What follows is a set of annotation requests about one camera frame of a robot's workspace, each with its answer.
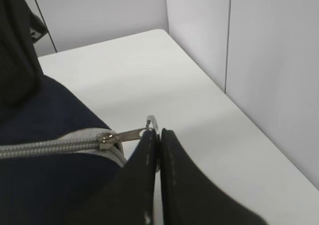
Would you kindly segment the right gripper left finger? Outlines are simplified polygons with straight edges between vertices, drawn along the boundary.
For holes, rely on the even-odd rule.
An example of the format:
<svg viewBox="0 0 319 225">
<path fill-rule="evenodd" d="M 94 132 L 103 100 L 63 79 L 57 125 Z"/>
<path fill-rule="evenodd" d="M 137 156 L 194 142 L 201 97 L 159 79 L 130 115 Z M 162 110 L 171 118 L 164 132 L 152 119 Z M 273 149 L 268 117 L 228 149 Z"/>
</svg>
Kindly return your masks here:
<svg viewBox="0 0 319 225">
<path fill-rule="evenodd" d="M 84 225 L 152 225 L 157 135 L 146 130 L 111 183 L 85 203 Z"/>
</svg>

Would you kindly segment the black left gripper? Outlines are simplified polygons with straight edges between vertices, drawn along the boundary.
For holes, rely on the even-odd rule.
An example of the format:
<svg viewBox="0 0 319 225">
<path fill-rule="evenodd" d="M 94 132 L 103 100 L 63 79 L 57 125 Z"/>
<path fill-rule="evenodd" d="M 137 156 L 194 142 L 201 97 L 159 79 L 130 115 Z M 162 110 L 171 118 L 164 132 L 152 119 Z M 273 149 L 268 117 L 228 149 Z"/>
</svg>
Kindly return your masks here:
<svg viewBox="0 0 319 225">
<path fill-rule="evenodd" d="M 34 43 L 47 33 L 25 0 L 0 0 L 0 102 L 20 104 L 38 87 L 42 70 Z"/>
</svg>

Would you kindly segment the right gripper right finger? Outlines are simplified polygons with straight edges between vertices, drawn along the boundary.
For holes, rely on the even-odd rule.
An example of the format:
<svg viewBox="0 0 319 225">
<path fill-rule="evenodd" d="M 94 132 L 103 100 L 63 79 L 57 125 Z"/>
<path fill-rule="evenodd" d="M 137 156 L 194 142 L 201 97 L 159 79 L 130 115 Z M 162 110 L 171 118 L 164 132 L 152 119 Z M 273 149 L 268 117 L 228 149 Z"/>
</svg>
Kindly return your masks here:
<svg viewBox="0 0 319 225">
<path fill-rule="evenodd" d="M 166 225 L 264 225 L 266 221 L 207 178 L 172 130 L 163 129 L 160 182 Z"/>
</svg>

